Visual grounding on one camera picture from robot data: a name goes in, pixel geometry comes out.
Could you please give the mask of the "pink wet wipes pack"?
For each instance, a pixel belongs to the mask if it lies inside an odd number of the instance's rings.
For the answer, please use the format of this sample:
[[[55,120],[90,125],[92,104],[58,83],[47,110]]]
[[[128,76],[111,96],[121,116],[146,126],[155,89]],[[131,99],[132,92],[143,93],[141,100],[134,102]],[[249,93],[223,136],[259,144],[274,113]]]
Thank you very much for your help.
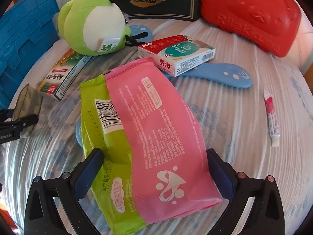
[[[104,78],[133,152],[132,195],[141,218],[157,223],[218,205],[200,125],[152,58]]]

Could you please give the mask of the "blue three-arm boomerang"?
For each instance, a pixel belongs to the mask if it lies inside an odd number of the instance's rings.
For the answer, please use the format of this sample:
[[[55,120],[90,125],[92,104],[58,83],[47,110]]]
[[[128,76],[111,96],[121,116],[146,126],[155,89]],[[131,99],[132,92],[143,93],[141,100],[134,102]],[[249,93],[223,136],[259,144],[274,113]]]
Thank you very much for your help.
[[[138,41],[150,42],[153,40],[152,31],[147,26],[131,25],[130,29],[131,37],[144,33],[144,37],[138,38]],[[177,77],[205,79],[239,89],[247,89],[253,85],[253,80],[245,69],[230,63],[202,63]],[[81,118],[76,124],[75,136],[78,144],[82,147]]]

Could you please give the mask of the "small pink ointment tube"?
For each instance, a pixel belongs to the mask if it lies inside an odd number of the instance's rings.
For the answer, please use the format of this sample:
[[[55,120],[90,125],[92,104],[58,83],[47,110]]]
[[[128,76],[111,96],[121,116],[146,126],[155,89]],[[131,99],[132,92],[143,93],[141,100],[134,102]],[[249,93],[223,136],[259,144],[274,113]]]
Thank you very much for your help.
[[[274,109],[273,96],[270,92],[264,91],[265,108],[268,119],[268,129],[271,138],[272,147],[279,147],[280,145],[280,132],[279,124]]]

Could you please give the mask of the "red toy suitcase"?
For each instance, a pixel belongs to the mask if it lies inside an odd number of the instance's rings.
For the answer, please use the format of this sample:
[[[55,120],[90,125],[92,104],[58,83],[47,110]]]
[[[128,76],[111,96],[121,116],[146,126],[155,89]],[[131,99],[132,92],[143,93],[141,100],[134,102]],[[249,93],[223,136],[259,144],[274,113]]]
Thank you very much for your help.
[[[208,23],[277,57],[288,54],[301,21],[294,0],[201,0],[201,14]]]

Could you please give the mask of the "blue plastic storage crate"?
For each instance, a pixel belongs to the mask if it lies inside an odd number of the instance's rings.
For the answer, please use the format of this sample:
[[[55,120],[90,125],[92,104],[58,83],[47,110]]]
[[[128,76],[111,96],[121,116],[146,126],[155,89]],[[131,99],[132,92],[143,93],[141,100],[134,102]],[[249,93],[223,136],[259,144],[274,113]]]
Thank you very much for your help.
[[[1,18],[1,109],[7,109],[34,63],[59,39],[56,0],[20,0]]]

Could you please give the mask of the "green wet wipes pack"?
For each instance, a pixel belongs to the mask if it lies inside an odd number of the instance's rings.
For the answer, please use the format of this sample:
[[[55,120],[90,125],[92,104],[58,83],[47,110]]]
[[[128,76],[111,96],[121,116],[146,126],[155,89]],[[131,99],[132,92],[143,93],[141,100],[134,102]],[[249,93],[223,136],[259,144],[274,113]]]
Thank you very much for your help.
[[[133,151],[112,103],[103,75],[80,85],[81,132],[85,155],[104,154],[91,189],[114,234],[132,234],[146,226],[132,195]]]

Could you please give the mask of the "green frog plush toy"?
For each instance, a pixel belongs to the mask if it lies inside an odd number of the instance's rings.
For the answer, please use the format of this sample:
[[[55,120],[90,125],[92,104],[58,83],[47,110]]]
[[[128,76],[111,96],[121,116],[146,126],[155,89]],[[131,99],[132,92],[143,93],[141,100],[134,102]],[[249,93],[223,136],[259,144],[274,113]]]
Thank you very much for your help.
[[[58,31],[69,47],[86,56],[100,56],[144,43],[148,32],[132,35],[116,0],[71,0],[58,15]]]

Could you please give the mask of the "red green medicine box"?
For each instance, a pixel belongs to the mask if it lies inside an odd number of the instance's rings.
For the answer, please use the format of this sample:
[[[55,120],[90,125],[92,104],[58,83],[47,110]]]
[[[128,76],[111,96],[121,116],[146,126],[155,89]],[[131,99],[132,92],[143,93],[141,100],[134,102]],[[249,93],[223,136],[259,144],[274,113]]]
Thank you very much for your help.
[[[152,58],[160,70],[176,77],[213,59],[216,48],[180,34],[141,44],[138,52],[140,58]]]

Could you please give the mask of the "green yellow medicine box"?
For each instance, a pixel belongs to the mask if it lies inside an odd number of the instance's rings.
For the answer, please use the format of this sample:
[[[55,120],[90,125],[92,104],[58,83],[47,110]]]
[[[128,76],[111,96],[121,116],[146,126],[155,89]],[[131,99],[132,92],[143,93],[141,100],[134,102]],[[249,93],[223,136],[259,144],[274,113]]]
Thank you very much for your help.
[[[90,59],[91,56],[81,55],[70,48],[51,68],[37,90],[44,96],[61,101]]]

